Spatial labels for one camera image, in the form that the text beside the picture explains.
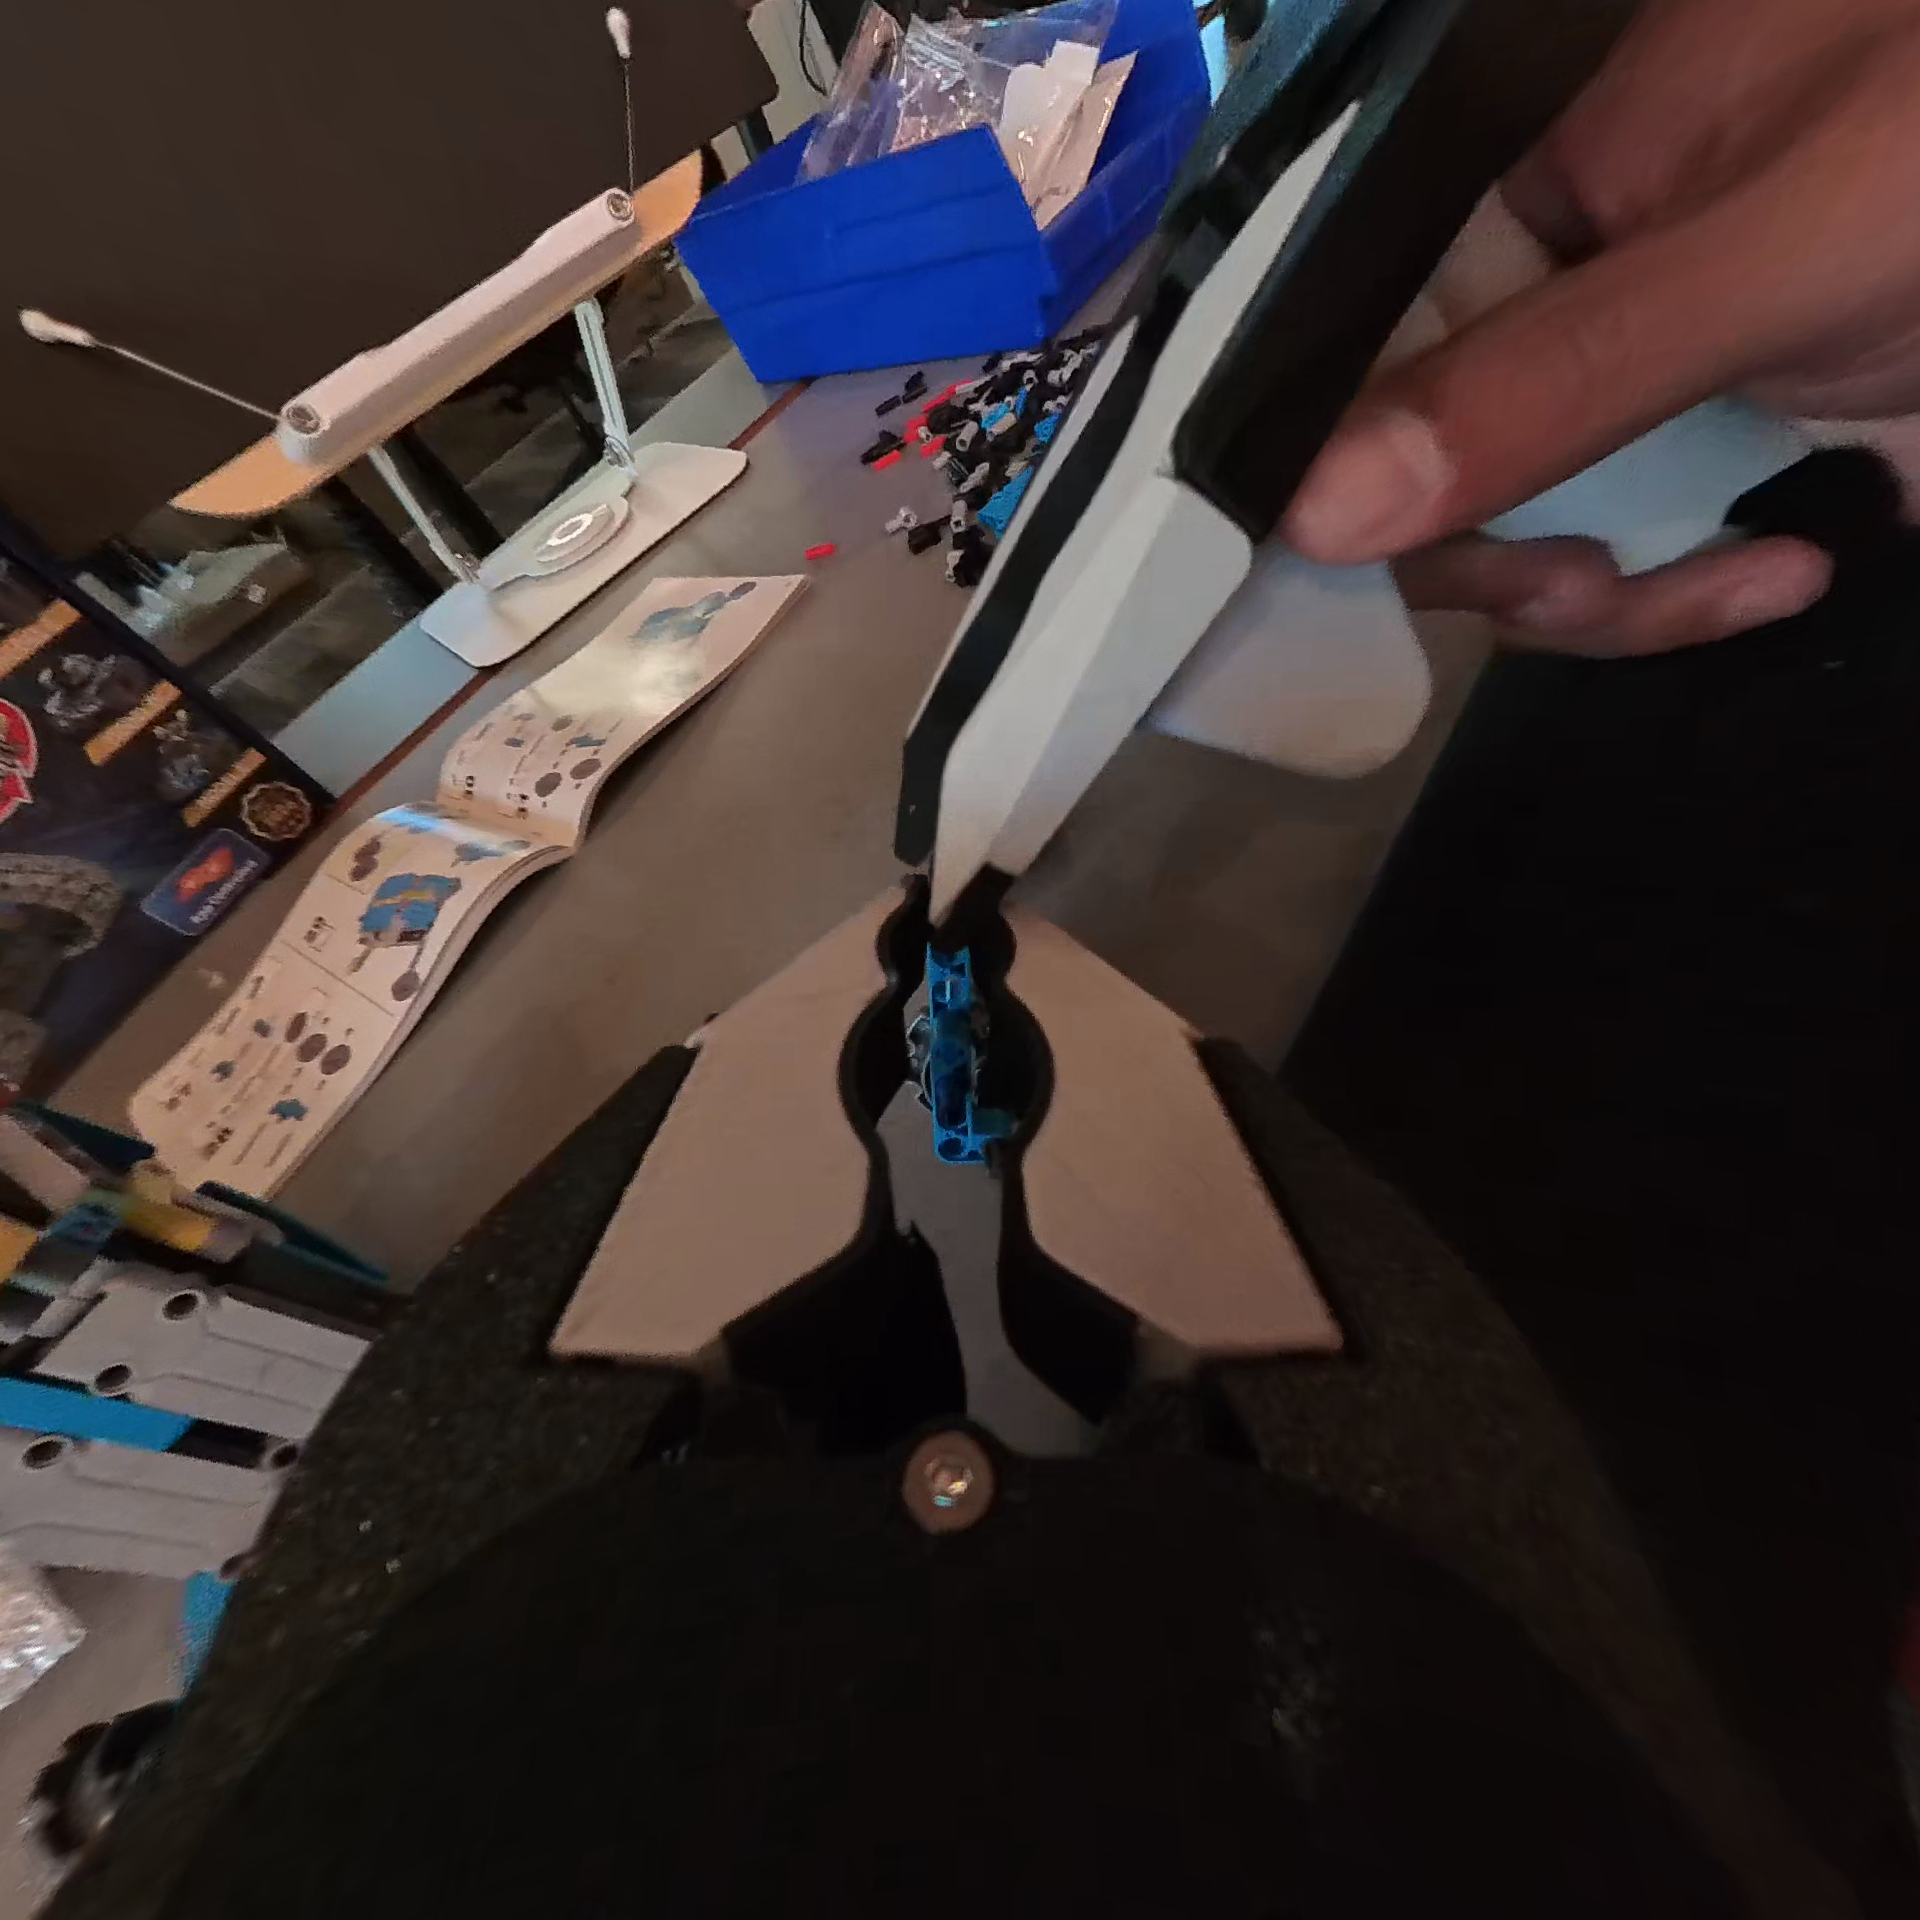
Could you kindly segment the plastic bag with white contents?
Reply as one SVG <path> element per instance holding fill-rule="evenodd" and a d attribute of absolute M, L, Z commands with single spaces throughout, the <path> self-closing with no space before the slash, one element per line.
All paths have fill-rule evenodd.
<path fill-rule="evenodd" d="M 1054 225 L 1090 190 L 1134 52 L 1092 63 L 1090 38 L 1054 38 L 1049 63 L 1011 63 L 996 98 L 996 157 L 1022 178 L 1034 225 Z"/>

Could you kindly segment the blue grey toy vehicle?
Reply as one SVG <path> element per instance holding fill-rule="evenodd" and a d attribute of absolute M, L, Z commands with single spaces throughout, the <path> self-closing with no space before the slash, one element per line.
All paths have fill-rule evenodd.
<path fill-rule="evenodd" d="M 5 1809 L 66 1867 L 172 1735 L 304 1440 L 398 1306 L 382 1267 L 273 1196 L 178 1187 L 141 1138 L 40 1102 L 5 1106 L 0 1236 L 0 1546 L 50 1585 L 83 1572 L 172 1602 L 160 1698 L 34 1738 L 34 1770 L 5 1761 Z"/>

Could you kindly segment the dark brown partition board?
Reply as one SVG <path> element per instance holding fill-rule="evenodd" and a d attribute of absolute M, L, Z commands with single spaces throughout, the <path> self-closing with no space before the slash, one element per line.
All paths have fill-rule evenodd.
<path fill-rule="evenodd" d="M 117 350 L 40 344 L 20 310 L 275 408 L 780 88 L 741 5 L 626 5 L 633 84 L 600 12 L 5 0 L 5 518 L 74 563 L 273 430 Z"/>

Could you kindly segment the person's right hand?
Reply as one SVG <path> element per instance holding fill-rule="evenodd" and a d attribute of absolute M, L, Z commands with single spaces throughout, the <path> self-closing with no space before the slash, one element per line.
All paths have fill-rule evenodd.
<path fill-rule="evenodd" d="M 1372 377 L 1281 540 L 1396 563 L 1415 611 L 1476 611 L 1518 652 L 1646 660 L 1800 616 L 1832 556 L 1787 533 L 1619 572 L 1593 540 L 1482 525 L 1710 395 L 1861 422 L 1910 507 L 1920 5 L 1641 5 L 1507 207 L 1560 272 Z"/>

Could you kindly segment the instruction booklet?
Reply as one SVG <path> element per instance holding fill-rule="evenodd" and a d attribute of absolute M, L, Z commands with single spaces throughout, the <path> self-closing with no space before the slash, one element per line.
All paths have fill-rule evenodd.
<path fill-rule="evenodd" d="M 416 1029 L 491 910 L 581 854 L 600 786 L 703 704 L 802 572 L 661 572 L 483 704 L 420 806 L 353 825 L 220 1011 L 129 1094 L 178 1187 L 273 1196 Z"/>

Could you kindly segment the blue perforated toy beam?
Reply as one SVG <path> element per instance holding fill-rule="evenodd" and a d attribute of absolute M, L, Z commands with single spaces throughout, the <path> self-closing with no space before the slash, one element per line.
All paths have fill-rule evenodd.
<path fill-rule="evenodd" d="M 968 972 L 968 947 L 924 947 L 924 1011 L 905 1019 L 905 1081 L 926 1116 L 938 1165 L 990 1165 L 1022 1129 L 990 1102 L 990 1004 Z"/>

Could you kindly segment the clear bag of metal parts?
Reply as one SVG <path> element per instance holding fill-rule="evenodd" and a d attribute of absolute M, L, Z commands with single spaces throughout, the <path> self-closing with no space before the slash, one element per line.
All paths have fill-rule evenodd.
<path fill-rule="evenodd" d="M 66 1646 L 83 1644 L 83 1615 L 0 1546 L 0 1708 L 20 1708 Z"/>

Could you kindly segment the pile of small building pieces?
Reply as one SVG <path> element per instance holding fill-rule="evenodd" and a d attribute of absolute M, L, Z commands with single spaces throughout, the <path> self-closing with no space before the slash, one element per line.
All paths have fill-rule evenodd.
<path fill-rule="evenodd" d="M 1084 326 L 1049 344 L 987 350 L 964 377 L 914 365 L 877 395 L 860 473 L 903 473 L 905 485 L 877 533 L 905 556 L 941 556 L 946 590 L 979 590 L 1102 344 L 1109 326 Z"/>

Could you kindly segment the white desk lamp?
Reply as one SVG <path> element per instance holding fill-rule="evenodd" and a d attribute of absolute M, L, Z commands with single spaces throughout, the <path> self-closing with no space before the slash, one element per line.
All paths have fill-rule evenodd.
<path fill-rule="evenodd" d="M 633 12 L 609 5 L 600 27 L 618 49 L 618 79 L 633 84 Z M 321 377 L 304 395 L 289 395 L 275 408 L 243 402 L 178 365 L 160 365 L 129 344 L 101 344 L 95 334 L 60 326 L 50 310 L 20 310 L 20 334 L 40 344 L 117 350 L 122 365 L 142 365 L 160 379 L 178 379 L 191 395 L 264 415 L 273 430 L 234 458 L 273 453 L 273 465 L 289 477 L 289 489 L 315 489 L 321 477 L 338 477 L 349 465 L 375 458 L 375 473 L 385 477 L 405 515 L 416 525 L 427 525 L 385 458 L 398 430 L 427 415 L 444 395 L 472 387 L 483 365 L 522 350 L 551 320 L 574 320 L 587 365 L 598 365 L 598 408 L 600 408 L 600 458 L 587 473 L 587 507 L 559 507 L 551 533 L 512 533 L 483 563 L 465 563 L 444 533 L 427 533 L 427 547 L 450 570 L 450 590 L 420 611 L 420 629 L 465 666 L 509 666 L 544 625 L 559 625 L 581 599 L 598 599 L 598 584 L 609 570 L 626 570 L 636 556 L 633 540 L 636 540 L 661 485 L 641 485 L 636 458 L 633 458 L 598 294 L 618 284 L 652 245 L 667 245 L 696 215 L 696 200 L 703 200 L 703 150 L 689 150 L 680 169 L 667 169 L 652 178 L 600 190 L 581 207 L 571 207 L 559 222 L 544 222 L 491 277 L 444 298 L 409 334 L 362 344 L 353 358 L 338 358 L 331 377 Z"/>

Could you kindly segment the dark printed toy box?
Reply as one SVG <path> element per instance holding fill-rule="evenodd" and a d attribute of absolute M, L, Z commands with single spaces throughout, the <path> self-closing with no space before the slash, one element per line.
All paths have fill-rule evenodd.
<path fill-rule="evenodd" d="M 50 1094 L 331 788 L 0 525 L 0 1094 Z"/>

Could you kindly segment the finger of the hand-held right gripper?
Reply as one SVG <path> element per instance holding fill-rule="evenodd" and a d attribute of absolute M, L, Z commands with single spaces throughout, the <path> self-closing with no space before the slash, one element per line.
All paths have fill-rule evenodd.
<path fill-rule="evenodd" d="M 1250 572 L 1224 365 L 1251 303 L 1251 121 L 1199 157 L 905 726 L 891 854 L 926 921 L 1034 864 Z"/>

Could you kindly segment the grey desk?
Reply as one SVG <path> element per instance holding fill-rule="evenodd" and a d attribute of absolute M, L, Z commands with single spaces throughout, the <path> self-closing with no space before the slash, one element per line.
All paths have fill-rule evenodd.
<path fill-rule="evenodd" d="M 855 473 L 885 387 L 891 365 L 778 395 L 723 350 L 661 408 L 667 439 L 735 422 L 747 473 L 636 584 L 795 570 L 802 540 L 840 540 L 840 563 L 820 563 L 765 652 L 600 788 L 587 843 L 491 914 L 416 1038 L 283 1195 L 398 1286 L 420 1280 L 420 1307 L 331 1398 L 275 1504 L 273 1562 L 234 1596 L 246 1615 L 214 1644 L 234 1654 L 246 1624 L 289 1628 L 301 1644 L 264 1654 L 273 1681 L 321 1676 L 331 1646 L 321 1605 L 366 1628 L 465 1538 L 598 1478 L 587 1416 L 633 1430 L 661 1406 L 652 1376 L 636 1398 L 609 1376 L 581 1416 L 540 1416 L 534 1256 L 491 1236 L 491 1207 L 534 1181 L 534 1225 L 559 1225 L 559 1196 L 598 1225 L 626 1195 L 626 1148 L 551 1173 L 540 1154 L 661 1049 L 903 870 L 903 726 L 964 599 L 938 556 L 914 563 L 877 533 L 924 473 Z M 1436 671 L 1418 731 L 1354 786 L 1169 731 L 1124 741 L 1072 840 L 1034 870 L 1034 910 L 1273 1068 L 1482 666 L 1467 616 L 1418 616 L 1418 644 Z"/>

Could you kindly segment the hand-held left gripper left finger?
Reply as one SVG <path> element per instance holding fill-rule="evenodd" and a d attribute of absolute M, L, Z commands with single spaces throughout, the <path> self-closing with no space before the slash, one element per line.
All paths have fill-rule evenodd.
<path fill-rule="evenodd" d="M 551 1360 L 703 1364 L 891 1225 L 877 1116 L 905 1081 L 914 983 L 924 878 L 891 878 L 696 1029 Z"/>

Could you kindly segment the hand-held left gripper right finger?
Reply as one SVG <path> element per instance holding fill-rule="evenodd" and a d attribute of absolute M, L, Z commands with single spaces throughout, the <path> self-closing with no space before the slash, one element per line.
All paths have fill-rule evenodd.
<path fill-rule="evenodd" d="M 1049 1259 L 1169 1360 L 1333 1360 L 1346 1331 L 1251 1173 L 1199 1029 L 1070 927 L 1011 910 L 1005 989 L 1049 1038 L 1022 1154 Z"/>

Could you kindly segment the clear plastic bag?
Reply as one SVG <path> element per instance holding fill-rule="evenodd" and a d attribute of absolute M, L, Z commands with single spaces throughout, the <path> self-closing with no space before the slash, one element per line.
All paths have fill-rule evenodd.
<path fill-rule="evenodd" d="M 802 134 L 795 178 L 831 178 L 874 157 L 924 150 L 957 134 L 996 136 L 1011 63 L 1049 63 L 1054 38 L 1090 38 L 1115 63 L 1115 0 L 1022 5 L 1022 12 L 903 12 L 868 5 L 840 52 L 831 101 Z"/>

